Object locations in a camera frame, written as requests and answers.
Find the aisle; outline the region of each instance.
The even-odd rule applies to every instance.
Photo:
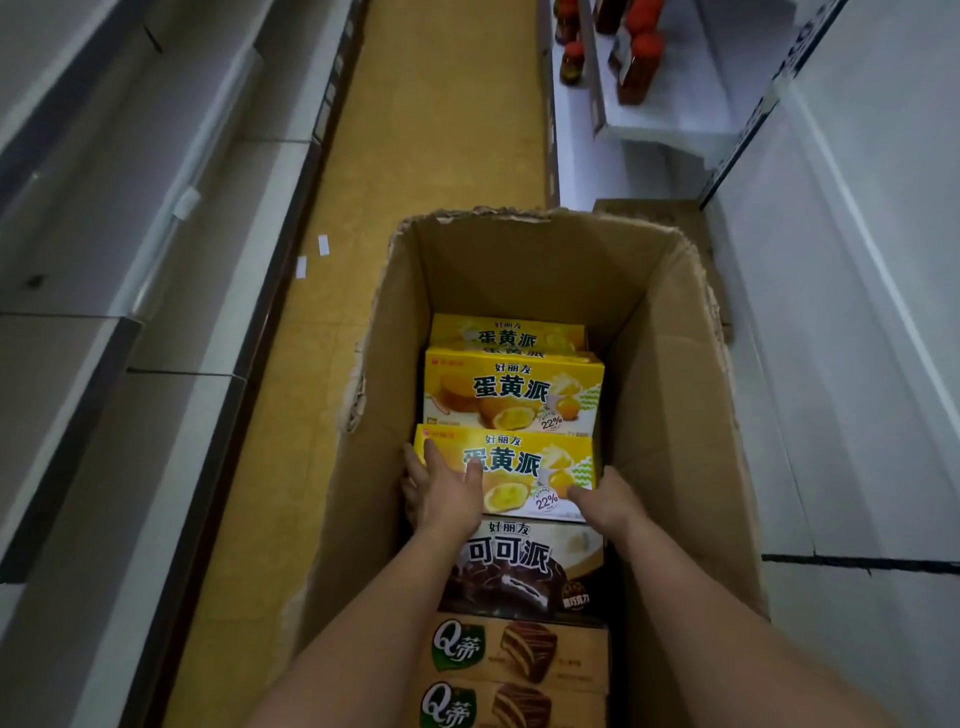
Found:
[[[204,582],[168,728],[241,725],[320,538],[334,418],[397,223],[544,205],[536,6],[372,0]],[[329,239],[320,256],[318,235]]]

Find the egg yolk pie box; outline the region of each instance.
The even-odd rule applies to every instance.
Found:
[[[440,612],[430,624],[418,675],[530,688],[596,692],[610,689],[610,647],[602,627]]]
[[[603,372],[603,363],[589,352],[431,346],[423,368],[422,421],[590,437]]]
[[[610,598],[604,540],[588,525],[485,516],[457,555],[440,610],[603,626]]]
[[[606,728],[595,692],[451,678],[414,681],[400,725],[408,728]]]
[[[483,464],[484,513],[583,522],[567,489],[596,485],[589,437],[417,425],[414,450],[420,460],[428,438],[454,471],[465,471],[474,457]]]
[[[559,354],[588,350],[587,330],[580,324],[435,313],[430,327],[430,344],[450,342],[463,342],[472,349],[520,347]]]

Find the cocoa pie box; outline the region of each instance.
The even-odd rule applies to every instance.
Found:
[[[411,690],[400,724],[420,728],[605,728],[607,697],[598,692],[421,676]]]
[[[602,625],[603,537],[585,524],[484,517],[464,544],[443,612]]]
[[[418,675],[431,684],[452,678],[606,695],[609,641],[602,627],[440,612],[430,625]]]

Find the cardboard box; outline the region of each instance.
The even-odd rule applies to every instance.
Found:
[[[713,241],[704,213],[696,200],[597,200],[593,211],[678,228],[700,252],[700,262],[707,272],[707,283],[720,307],[724,338],[726,341],[733,340],[733,320],[727,303],[727,290],[713,265]]]
[[[513,683],[416,681],[402,726],[410,728],[606,728],[607,699]]]
[[[484,513],[583,522],[566,490],[571,485],[592,489],[596,484],[593,442],[588,437],[417,425],[414,449],[420,460],[427,438],[436,443],[446,464],[460,473],[470,458],[480,459]]]
[[[588,525],[485,517],[460,551],[441,609],[602,625],[604,540]]]
[[[478,265],[484,260],[537,265],[496,276]],[[594,440],[604,462],[708,573],[763,612],[727,352],[692,243],[638,220],[480,208],[407,220],[391,241],[339,419],[316,560],[299,616],[291,614],[296,645],[309,643],[401,546],[400,448],[419,421],[434,311],[583,323],[606,367]],[[629,571],[621,578],[618,564],[606,568],[623,610],[609,622],[611,725],[688,724]]]
[[[550,324],[495,316],[459,316],[435,313],[430,344],[459,342],[473,349],[520,347],[547,353],[587,352],[587,332],[582,324]]]
[[[430,683],[455,678],[606,695],[609,639],[602,628],[440,612],[419,675]]]
[[[590,437],[602,383],[603,364],[589,352],[431,346],[423,365],[423,422]]]

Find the yellow floor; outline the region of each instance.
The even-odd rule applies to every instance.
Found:
[[[387,242],[437,208],[543,207],[534,0],[372,0],[165,720],[238,726],[320,538],[334,417]],[[320,257],[317,236],[329,236]]]

